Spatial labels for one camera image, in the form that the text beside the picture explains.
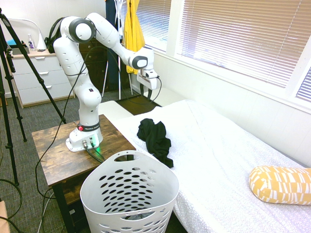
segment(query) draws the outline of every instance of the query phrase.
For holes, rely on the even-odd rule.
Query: yellow coat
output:
[[[139,24],[136,11],[139,0],[127,0],[127,13],[124,21],[124,38],[123,42],[128,50],[137,52],[145,46],[145,40]],[[126,67],[127,73],[137,74],[137,70],[129,66]]]

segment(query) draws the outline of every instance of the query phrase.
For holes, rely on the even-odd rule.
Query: black bag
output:
[[[47,45],[47,48],[48,48],[48,50],[49,50],[50,53],[55,53],[54,47],[53,47],[53,43],[54,43],[55,40],[57,40],[58,38],[61,37],[60,28],[59,28],[60,23],[59,23],[59,26],[58,26],[58,28],[57,28],[57,30],[56,30],[56,33],[55,33],[55,35],[54,35],[53,37],[52,37],[52,34],[53,34],[54,29],[55,29],[56,25],[58,24],[58,22],[61,22],[61,20],[62,20],[63,18],[64,18],[64,17],[59,18],[59,19],[52,25],[51,30],[50,30],[49,37],[48,37],[48,38],[45,37],[45,39],[44,39],[44,42],[45,42],[45,44]]]

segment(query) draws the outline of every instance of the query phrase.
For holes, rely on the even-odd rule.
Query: window blinds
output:
[[[285,87],[310,13],[310,0],[185,0],[178,53]]]
[[[127,5],[121,9],[122,24],[126,16]],[[145,43],[153,48],[166,51],[171,0],[140,0],[137,16]]]
[[[311,68],[307,73],[296,97],[311,101]]]

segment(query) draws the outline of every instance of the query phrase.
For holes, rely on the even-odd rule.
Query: bottle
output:
[[[33,38],[31,37],[31,34],[28,34],[28,45],[31,51],[35,51],[35,42]]]

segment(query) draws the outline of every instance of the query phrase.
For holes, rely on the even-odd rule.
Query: white dresser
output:
[[[44,84],[54,100],[63,100],[68,97],[71,85],[60,66],[55,53],[31,51],[33,65],[44,80]],[[23,55],[14,55],[13,63],[16,72],[13,74],[16,83],[20,105],[22,107],[49,102],[35,74]]]

